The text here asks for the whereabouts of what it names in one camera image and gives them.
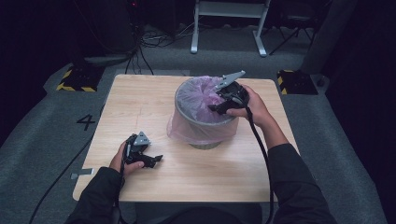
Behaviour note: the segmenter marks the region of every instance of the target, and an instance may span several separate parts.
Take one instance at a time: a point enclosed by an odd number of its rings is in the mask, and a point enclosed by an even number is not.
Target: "trash can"
[[[236,134],[239,118],[220,115],[209,105],[224,99],[216,94],[219,77],[192,77],[175,94],[175,112],[169,119],[167,134],[195,148],[210,149]]]

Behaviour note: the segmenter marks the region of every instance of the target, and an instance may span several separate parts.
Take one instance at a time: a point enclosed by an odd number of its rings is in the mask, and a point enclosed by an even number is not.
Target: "person's right hand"
[[[247,91],[249,95],[249,102],[247,106],[250,108],[251,113],[253,114],[253,122],[261,127],[263,124],[265,124],[265,121],[269,118],[271,118],[270,113],[268,112],[267,106],[265,105],[264,101],[260,97],[257,92],[255,92],[253,89],[251,89],[247,85],[242,85],[245,90]],[[248,112],[246,111],[245,108],[241,109],[228,109],[227,110],[227,115],[235,116],[235,117],[243,117],[245,119],[248,118]]]

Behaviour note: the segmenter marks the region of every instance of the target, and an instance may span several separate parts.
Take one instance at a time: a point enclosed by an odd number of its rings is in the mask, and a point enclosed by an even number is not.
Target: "black floor mat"
[[[276,77],[282,94],[318,95],[311,76],[300,70],[280,70]]]

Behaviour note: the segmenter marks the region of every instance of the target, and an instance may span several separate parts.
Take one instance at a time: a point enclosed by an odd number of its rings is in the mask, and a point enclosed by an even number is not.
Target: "hand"
[[[268,112],[267,106],[265,105],[264,101],[260,97],[257,92],[255,92],[253,89],[251,89],[247,85],[242,85],[245,90],[247,91],[249,95],[249,102],[248,102],[248,107],[251,110],[251,113],[253,114],[253,122],[259,126],[262,127],[263,124],[265,124],[265,121],[269,118],[271,118],[270,113]],[[242,117],[247,119],[248,118],[248,113],[245,108],[241,109],[228,109],[227,114],[235,117]]]
[[[122,163],[122,153],[123,149],[125,147],[125,142],[123,142],[120,145],[119,151],[117,154],[114,156],[113,160],[111,161],[110,165],[108,167],[120,172],[120,167]],[[133,171],[142,168],[145,165],[142,161],[137,161],[131,164],[126,164],[124,165],[124,173],[123,175],[126,177],[127,175],[130,175]]]

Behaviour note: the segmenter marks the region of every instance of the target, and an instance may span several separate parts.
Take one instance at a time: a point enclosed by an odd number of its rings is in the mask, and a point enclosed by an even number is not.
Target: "wire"
[[[143,47],[145,48],[164,48],[167,47],[173,43],[175,43],[176,41],[188,36],[188,35],[192,35],[193,32],[190,32],[188,34],[184,34],[183,33],[187,30],[189,30],[190,27],[192,27],[194,25],[194,22],[192,22],[190,25],[186,26],[183,30],[181,30],[180,32],[178,32],[178,34],[173,37],[171,40],[169,40],[170,36],[169,35],[157,35],[156,31],[147,31],[144,35],[143,38],[141,40],[141,44]],[[149,43],[148,41],[150,40],[157,40],[157,43],[153,44],[153,43]]]
[[[140,75],[142,75],[142,68],[140,67],[140,64],[139,64],[139,55],[138,54],[136,54],[136,65],[137,65],[137,67],[139,68],[139,72],[138,73],[136,73],[136,74],[140,74]]]
[[[35,211],[33,212],[32,216],[30,217],[30,221],[29,224],[32,224],[33,220],[35,219],[35,214],[38,211],[38,208],[40,207],[40,205],[44,202],[44,199],[47,197],[47,195],[50,193],[50,191],[52,190],[52,188],[55,186],[55,184],[58,182],[59,179],[61,179],[61,177],[64,175],[64,173],[67,171],[67,169],[69,169],[70,165],[76,160],[76,158],[82,153],[82,151],[84,151],[85,147],[87,147],[87,145],[91,142],[91,140],[93,139],[93,135],[90,137],[90,139],[88,139],[88,141],[85,143],[84,147],[82,147],[82,149],[78,152],[78,154],[73,158],[73,160],[71,160],[66,167],[64,168],[64,170],[61,172],[60,175],[58,175],[58,177],[55,179],[55,181],[49,186],[49,188],[47,189],[47,191],[45,192],[45,194],[43,195],[43,197],[41,197],[40,201],[38,202],[37,206],[35,207]]]
[[[254,126],[253,114],[251,113],[251,110],[247,105],[245,106],[245,109],[247,111],[247,119],[250,124],[250,128],[253,131],[254,136],[257,139],[257,142],[259,142],[260,148],[262,149],[262,155],[264,156],[265,165],[267,167],[268,179],[269,179],[269,183],[270,183],[269,184],[270,185],[270,214],[269,214],[265,224],[269,224],[271,222],[273,214],[274,214],[274,191],[273,191],[272,184],[271,184],[272,178],[271,178],[271,174],[270,174],[270,167],[268,165],[268,155],[267,155],[267,152],[265,151],[264,144],[262,143],[262,140],[260,139],[260,136],[257,133],[256,127]]]
[[[140,48],[140,45],[139,45],[139,49],[140,49],[140,54],[142,55],[143,61],[145,61],[146,65],[148,66],[149,71],[150,71],[151,74],[154,76],[154,73],[152,72],[151,67],[149,66],[148,62],[147,62],[146,59],[145,59],[145,56],[143,55],[143,50],[142,50],[142,48]]]
[[[127,150],[127,146],[126,145],[125,145],[125,147],[124,147],[124,149],[122,151],[122,159],[121,159],[121,165],[120,165],[120,174],[121,174],[121,177],[120,177],[120,182],[121,182],[120,183],[120,190],[119,190],[118,195],[116,197],[116,200],[114,202],[115,207],[117,207],[118,209],[120,209],[120,192],[121,192],[121,189],[123,187],[123,184],[125,183],[125,178],[123,177],[123,172],[124,172],[124,169],[125,169],[125,162],[126,162],[125,161],[125,155],[126,155],[125,150]],[[121,224],[128,224],[128,222],[126,222],[125,219],[123,219],[121,210],[120,210],[120,223]]]
[[[132,70],[134,71],[134,74],[137,75],[136,71],[134,70],[134,58],[132,58]]]
[[[128,60],[131,60],[131,57],[134,56],[134,54],[137,51],[137,45],[138,43],[136,42],[136,36],[134,34],[134,39],[133,41],[135,42],[134,46],[131,49],[112,49],[108,46],[106,46],[101,40],[100,38],[96,35],[96,33],[93,31],[93,29],[90,26],[90,23],[88,22],[87,18],[84,16],[84,14],[81,11],[81,8],[79,7],[79,5],[77,4],[76,0],[73,0],[74,5],[76,6],[78,13],[80,14],[80,16],[82,17],[82,19],[84,20],[84,22],[86,23],[88,29],[91,31],[93,37],[96,39],[96,41],[106,50],[108,50],[109,52],[112,53],[121,53],[121,54],[125,54],[125,56],[123,58],[120,59],[113,59],[113,60],[105,60],[103,62],[89,62],[87,61],[89,64],[91,64],[92,66],[96,66],[96,67],[108,67],[108,66],[112,66],[112,65],[116,65],[119,63],[124,63]]]
[[[129,59],[128,63],[126,64],[125,73],[124,73],[124,74],[126,74],[126,72],[128,71],[128,66],[129,66],[129,63],[131,62],[132,58],[133,58],[133,57],[131,57],[131,58]]]

